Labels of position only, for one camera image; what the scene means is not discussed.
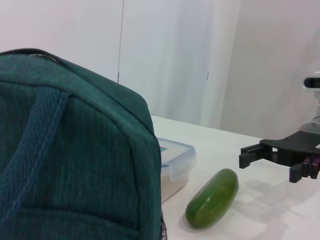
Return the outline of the clear food container blue clips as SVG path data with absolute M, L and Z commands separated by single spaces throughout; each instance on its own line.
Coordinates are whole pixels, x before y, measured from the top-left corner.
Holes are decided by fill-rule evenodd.
M 161 152 L 161 201 L 165 202 L 186 186 L 197 154 L 191 145 L 164 138 L 157 140 Z

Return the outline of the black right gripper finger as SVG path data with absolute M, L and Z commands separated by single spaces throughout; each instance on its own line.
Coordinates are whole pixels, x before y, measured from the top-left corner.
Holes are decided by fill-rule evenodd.
M 276 148 L 272 148 L 261 143 L 241 148 L 238 162 L 239 168 L 245 169 L 249 167 L 251 163 L 259 160 L 267 160 L 277 163 L 277 155 L 278 150 Z
M 317 179 L 320 172 L 320 156 L 306 157 L 302 163 L 289 169 L 289 182 L 297 183 L 302 178 Z

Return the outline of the green cucumber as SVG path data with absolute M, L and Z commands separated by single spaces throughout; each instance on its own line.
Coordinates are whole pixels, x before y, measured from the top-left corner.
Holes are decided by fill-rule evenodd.
M 239 180 L 233 170 L 217 172 L 187 205 L 185 217 L 189 225 L 202 229 L 216 224 L 227 213 L 238 190 Z

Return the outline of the white robot head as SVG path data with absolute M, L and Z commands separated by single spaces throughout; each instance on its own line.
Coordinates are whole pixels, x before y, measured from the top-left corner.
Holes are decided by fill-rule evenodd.
M 303 80 L 303 86 L 308 91 L 313 92 L 313 96 L 317 101 L 317 110 L 314 120 L 320 118 L 320 71 L 316 71 L 311 76 L 307 76 Z

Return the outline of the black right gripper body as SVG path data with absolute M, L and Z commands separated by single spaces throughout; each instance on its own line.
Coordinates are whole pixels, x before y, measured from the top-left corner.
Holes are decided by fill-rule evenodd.
M 320 157 L 320 134 L 297 131 L 283 139 L 263 139 L 263 156 L 272 162 L 303 162 L 307 157 Z

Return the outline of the teal insulated lunch bag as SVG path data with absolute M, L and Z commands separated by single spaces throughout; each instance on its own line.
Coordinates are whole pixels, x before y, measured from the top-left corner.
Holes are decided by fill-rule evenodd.
M 43 50 L 0 53 L 0 240 L 168 240 L 138 93 Z

